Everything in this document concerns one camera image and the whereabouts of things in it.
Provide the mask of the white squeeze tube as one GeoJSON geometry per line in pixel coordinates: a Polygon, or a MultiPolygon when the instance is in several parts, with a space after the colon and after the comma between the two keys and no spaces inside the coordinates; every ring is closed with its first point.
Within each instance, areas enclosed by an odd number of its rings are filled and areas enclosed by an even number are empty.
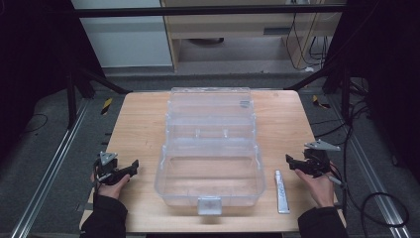
{"type": "Polygon", "coordinates": [[[279,214],[289,214],[290,209],[285,192],[285,186],[283,183],[282,175],[280,170],[276,170],[274,173],[276,193],[277,193],[277,212],[279,214]]]}

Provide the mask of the aluminium floor rail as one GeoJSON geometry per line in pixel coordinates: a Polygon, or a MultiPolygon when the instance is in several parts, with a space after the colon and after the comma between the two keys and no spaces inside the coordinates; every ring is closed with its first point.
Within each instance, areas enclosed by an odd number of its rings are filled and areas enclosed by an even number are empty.
{"type": "Polygon", "coordinates": [[[346,184],[347,196],[343,196],[343,199],[348,198],[352,202],[353,207],[359,212],[364,237],[371,238],[368,234],[367,228],[367,221],[369,220],[376,225],[389,229],[394,238],[412,238],[408,228],[406,227],[406,223],[409,220],[409,212],[406,206],[399,199],[389,194],[385,189],[383,183],[379,179],[379,176],[368,161],[368,157],[357,136],[353,133],[353,119],[350,118],[351,121],[346,123],[341,116],[341,106],[338,100],[333,98],[330,102],[337,118],[344,124],[343,131],[346,133],[346,138],[343,143],[343,179],[346,184]],[[361,173],[364,176],[370,190],[370,193],[361,204],[354,203],[352,198],[353,189],[348,186],[348,152],[352,152],[353,158],[358,163],[361,173]],[[376,202],[383,220],[374,218],[366,212],[367,204],[373,199],[376,202]]]}
{"type": "Polygon", "coordinates": [[[76,111],[76,117],[73,124],[65,131],[65,134],[58,145],[52,160],[45,171],[34,195],[32,196],[29,204],[27,205],[23,215],[18,220],[14,229],[11,232],[10,238],[27,238],[30,230],[49,194],[53,182],[60,170],[60,167],[71,147],[73,140],[84,120],[86,110],[90,105],[88,99],[80,101],[79,108],[76,111]]]}

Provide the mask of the black horizontal frame bar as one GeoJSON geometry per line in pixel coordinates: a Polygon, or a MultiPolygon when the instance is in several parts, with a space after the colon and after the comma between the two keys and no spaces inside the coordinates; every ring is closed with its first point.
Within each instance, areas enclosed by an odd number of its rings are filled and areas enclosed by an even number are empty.
{"type": "Polygon", "coordinates": [[[77,9],[67,15],[77,18],[102,17],[151,17],[151,16],[201,16],[201,15],[244,15],[285,13],[330,13],[344,12],[343,4],[315,5],[239,5],[239,6],[191,6],[119,9],[77,9]]]}

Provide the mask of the person's right hand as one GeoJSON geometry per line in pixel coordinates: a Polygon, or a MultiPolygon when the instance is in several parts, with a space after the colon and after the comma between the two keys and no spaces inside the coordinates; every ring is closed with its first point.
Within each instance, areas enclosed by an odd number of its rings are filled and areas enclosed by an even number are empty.
{"type": "Polygon", "coordinates": [[[297,176],[303,180],[318,208],[334,206],[334,183],[330,180],[330,173],[314,178],[301,170],[295,170],[297,176]]]}

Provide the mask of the person's left hand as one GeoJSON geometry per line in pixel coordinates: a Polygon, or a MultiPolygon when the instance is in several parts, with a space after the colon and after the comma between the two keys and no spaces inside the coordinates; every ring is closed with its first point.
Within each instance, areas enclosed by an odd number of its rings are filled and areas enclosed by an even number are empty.
{"type": "Polygon", "coordinates": [[[97,196],[102,195],[102,196],[107,196],[114,199],[119,199],[121,190],[130,181],[130,178],[131,177],[129,175],[125,175],[117,183],[108,185],[108,184],[103,184],[101,182],[97,182],[95,175],[91,175],[90,177],[94,185],[94,192],[97,196]]]}

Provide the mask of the white cabinet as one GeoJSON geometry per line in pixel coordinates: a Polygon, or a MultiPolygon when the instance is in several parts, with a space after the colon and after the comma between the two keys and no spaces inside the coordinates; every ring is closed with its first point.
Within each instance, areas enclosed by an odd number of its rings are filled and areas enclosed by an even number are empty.
{"type": "MultiPolygon", "coordinates": [[[[159,0],[71,0],[77,10],[159,7],[159,0]]],[[[105,68],[172,66],[161,16],[83,18],[83,28],[105,68]]]]}

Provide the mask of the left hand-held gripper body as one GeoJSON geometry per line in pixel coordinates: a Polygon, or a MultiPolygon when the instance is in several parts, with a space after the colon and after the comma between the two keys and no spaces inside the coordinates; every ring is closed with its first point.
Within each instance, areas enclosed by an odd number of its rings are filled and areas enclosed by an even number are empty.
{"type": "Polygon", "coordinates": [[[116,153],[100,152],[99,157],[93,164],[95,179],[107,185],[113,185],[118,182],[117,174],[118,159],[116,153]]]}

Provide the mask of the clear plastic storage box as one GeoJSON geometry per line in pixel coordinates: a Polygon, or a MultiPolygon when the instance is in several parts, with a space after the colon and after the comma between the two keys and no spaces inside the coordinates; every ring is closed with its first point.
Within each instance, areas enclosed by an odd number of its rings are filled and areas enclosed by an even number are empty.
{"type": "Polygon", "coordinates": [[[164,132],[155,190],[167,205],[220,215],[258,202],[265,178],[249,88],[173,88],[164,132]]]}

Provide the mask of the yellow black hazard tape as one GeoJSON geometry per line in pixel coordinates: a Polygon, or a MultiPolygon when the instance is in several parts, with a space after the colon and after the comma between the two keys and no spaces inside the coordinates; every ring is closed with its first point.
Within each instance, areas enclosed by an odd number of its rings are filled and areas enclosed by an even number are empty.
{"type": "Polygon", "coordinates": [[[105,102],[104,102],[104,104],[102,106],[101,112],[100,112],[101,115],[107,114],[107,112],[108,112],[108,110],[109,110],[109,108],[111,106],[112,101],[113,101],[113,98],[112,97],[109,97],[109,98],[107,98],[105,100],[105,102]]]}
{"type": "Polygon", "coordinates": [[[316,95],[313,95],[312,96],[312,103],[313,103],[313,105],[315,105],[317,107],[320,107],[320,108],[324,108],[324,109],[330,109],[331,108],[330,104],[328,104],[328,103],[321,103],[319,101],[319,98],[316,95]]]}

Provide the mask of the black metal stand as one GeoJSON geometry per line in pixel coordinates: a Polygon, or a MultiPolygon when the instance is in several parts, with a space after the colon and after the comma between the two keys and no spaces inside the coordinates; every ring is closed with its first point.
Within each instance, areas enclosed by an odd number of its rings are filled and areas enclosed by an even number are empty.
{"type": "Polygon", "coordinates": [[[324,93],[334,93],[338,88],[341,88],[341,116],[346,123],[351,121],[350,119],[350,85],[351,76],[350,69],[343,61],[333,60],[332,62],[326,62],[324,67],[318,71],[310,74],[303,80],[285,87],[285,90],[298,91],[305,85],[311,82],[325,77],[326,80],[322,86],[324,93]]]}
{"type": "Polygon", "coordinates": [[[75,125],[77,119],[75,90],[78,90],[83,98],[92,98],[95,95],[95,90],[91,85],[91,81],[94,81],[118,94],[130,93],[130,90],[120,87],[107,80],[104,76],[100,76],[99,74],[86,68],[78,68],[69,72],[65,77],[65,81],[68,109],[68,129],[71,129],[75,125]]]}

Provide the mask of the light wooden desk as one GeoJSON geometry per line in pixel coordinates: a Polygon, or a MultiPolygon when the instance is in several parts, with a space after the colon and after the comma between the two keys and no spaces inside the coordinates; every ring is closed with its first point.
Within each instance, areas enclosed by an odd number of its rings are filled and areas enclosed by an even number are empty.
{"type": "MultiPolygon", "coordinates": [[[[346,0],[159,0],[163,7],[344,4],[346,0]]],[[[281,37],[292,65],[309,64],[316,38],[332,37],[342,14],[285,13],[248,15],[166,16],[171,42],[183,39],[281,37]]]]}

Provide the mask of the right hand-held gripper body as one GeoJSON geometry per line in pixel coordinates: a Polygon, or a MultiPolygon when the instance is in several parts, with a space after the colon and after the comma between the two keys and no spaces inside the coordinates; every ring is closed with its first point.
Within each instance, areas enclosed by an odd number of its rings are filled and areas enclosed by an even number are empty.
{"type": "Polygon", "coordinates": [[[327,156],[328,151],[340,152],[341,148],[332,145],[321,139],[314,142],[305,143],[305,150],[303,155],[306,162],[309,164],[310,171],[308,172],[314,178],[318,178],[331,170],[330,159],[327,156]]]}

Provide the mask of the black curtain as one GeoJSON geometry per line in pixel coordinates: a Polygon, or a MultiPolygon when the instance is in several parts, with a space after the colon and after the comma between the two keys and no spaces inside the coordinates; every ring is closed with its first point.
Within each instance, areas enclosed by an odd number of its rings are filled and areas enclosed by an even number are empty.
{"type": "Polygon", "coordinates": [[[0,165],[9,161],[36,103],[66,87],[53,33],[78,66],[104,74],[80,20],[57,14],[73,8],[71,0],[0,0],[0,165]]]}
{"type": "Polygon", "coordinates": [[[420,182],[420,0],[347,0],[329,55],[346,51],[352,76],[397,161],[420,182]]]}

